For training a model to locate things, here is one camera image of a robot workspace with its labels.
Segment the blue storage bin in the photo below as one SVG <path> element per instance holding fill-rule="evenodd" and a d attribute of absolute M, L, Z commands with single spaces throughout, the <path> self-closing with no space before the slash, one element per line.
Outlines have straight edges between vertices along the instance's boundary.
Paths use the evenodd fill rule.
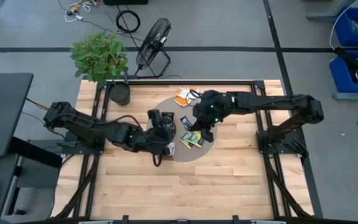
<path fill-rule="evenodd" d="M 337 21 L 335 25 L 336 34 L 339 42 L 343 46 L 358 47 L 358 33 L 353 30 L 350 20 L 358 21 L 358 8 L 348 9 Z"/>
<path fill-rule="evenodd" d="M 346 52 L 354 58 L 358 58 L 358 51 L 348 50 Z M 339 93 L 358 93 L 358 84 L 353 82 L 346 62 L 341 57 L 336 57 L 329 67 Z"/>

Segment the gray floor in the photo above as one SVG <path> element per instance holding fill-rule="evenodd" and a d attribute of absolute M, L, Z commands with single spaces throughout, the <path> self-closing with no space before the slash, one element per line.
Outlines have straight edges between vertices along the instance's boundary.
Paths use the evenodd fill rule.
<path fill-rule="evenodd" d="M 61 0 L 64 6 L 72 0 Z M 308 21 L 307 12 L 330 10 L 340 0 L 270 0 L 282 47 L 329 47 L 332 21 Z M 172 23 L 167 46 L 273 47 L 261 0 L 150 0 L 146 6 L 129 6 L 142 25 L 135 37 L 144 38 L 159 17 Z M 115 17 L 115 7 L 107 6 Z M 116 30 L 103 8 L 92 8 L 85 19 Z M 0 12 L 0 47 L 69 47 L 97 27 L 64 21 L 57 1 L 6 0 Z M 122 38 L 133 47 L 130 39 Z M 334 36 L 333 44 L 337 45 Z M 50 104 L 75 103 L 80 80 L 68 53 L 0 53 L 0 72 L 32 72 L 35 77 L 29 98 Z M 268 52 L 169 52 L 172 63 L 165 75 L 183 78 L 281 79 L 275 53 Z M 329 63 L 333 54 L 284 54 L 294 93 L 307 93 L 321 100 L 326 119 L 304 127 L 314 178 L 325 218 L 358 220 L 358 101 L 334 101 L 336 88 Z M 134 64 L 135 54 L 129 54 Z M 152 66 L 162 68 L 163 57 Z M 130 73 L 136 69 L 130 67 Z M 41 118 L 33 105 L 24 111 Z M 15 135 L 22 139 L 56 139 L 34 118 L 23 115 Z M 45 218 L 51 206 L 51 189 L 27 189 L 21 193 L 23 217 L 5 217 L 10 222 Z"/>

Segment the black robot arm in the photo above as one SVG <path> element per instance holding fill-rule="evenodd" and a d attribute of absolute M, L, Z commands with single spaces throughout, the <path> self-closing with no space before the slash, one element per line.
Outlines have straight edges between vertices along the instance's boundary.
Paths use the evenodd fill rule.
<path fill-rule="evenodd" d="M 131 152 L 146 151 L 153 155 L 169 155 L 167 147 L 176 133 L 173 113 L 149 110 L 152 128 L 143 131 L 136 119 L 130 115 L 114 121 L 101 121 L 74 109 L 68 102 L 53 103 L 44 117 L 48 129 L 65 128 L 75 134 L 80 142 L 89 147 L 97 146 L 100 137 L 106 138 L 113 145 Z M 137 125 L 119 122 L 130 117 Z"/>
<path fill-rule="evenodd" d="M 316 124 L 324 119 L 320 101 L 309 95 L 258 96 L 245 91 L 219 93 L 214 90 L 208 90 L 202 96 L 195 95 L 201 101 L 193 107 L 193 116 L 197 120 L 191 130 L 201 131 L 201 136 L 209 142 L 213 141 L 211 127 L 223 122 L 230 114 L 249 114 L 258 110 L 294 111 L 291 118 L 267 129 L 269 143 L 282 141 L 287 133 L 306 123 Z"/>

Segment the black plant pot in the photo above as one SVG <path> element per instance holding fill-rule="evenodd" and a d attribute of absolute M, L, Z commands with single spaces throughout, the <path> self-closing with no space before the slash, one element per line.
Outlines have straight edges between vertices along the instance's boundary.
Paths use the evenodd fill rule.
<path fill-rule="evenodd" d="M 129 103 L 131 90 L 129 85 L 125 83 L 115 83 L 109 91 L 109 97 L 120 106 L 125 106 Z"/>

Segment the wooden table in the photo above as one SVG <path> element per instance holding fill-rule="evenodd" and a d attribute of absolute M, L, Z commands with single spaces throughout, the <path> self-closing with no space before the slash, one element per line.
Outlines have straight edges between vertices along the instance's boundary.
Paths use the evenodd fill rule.
<path fill-rule="evenodd" d="M 280 80 L 266 80 L 265 85 L 267 95 L 283 95 Z M 131 86 L 129 105 L 118 106 L 111 101 L 106 120 L 131 114 L 145 128 L 147 110 L 172 97 L 179 86 L 187 87 Z M 198 87 L 201 92 L 250 91 L 244 85 Z M 76 102 L 78 111 L 91 114 L 95 88 L 96 84 L 82 81 Z M 274 124 L 289 117 L 287 111 L 271 111 L 271 114 Z M 99 161 L 91 219 L 120 220 L 123 215 L 129 215 L 131 220 L 230 220 L 232 215 L 239 215 L 243 220 L 273 218 L 256 130 L 255 114 L 230 115 L 218 124 L 218 137 L 205 156 L 191 162 L 163 161 L 160 167 L 154 167 L 148 153 L 127 152 L 107 142 Z M 77 189 L 82 157 L 74 156 L 62 167 L 52 216 L 62 210 Z M 313 214 L 300 159 L 294 154 L 281 154 L 280 158 L 287 188 L 303 209 Z M 276 192 L 283 215 L 281 196 L 278 189 Z"/>

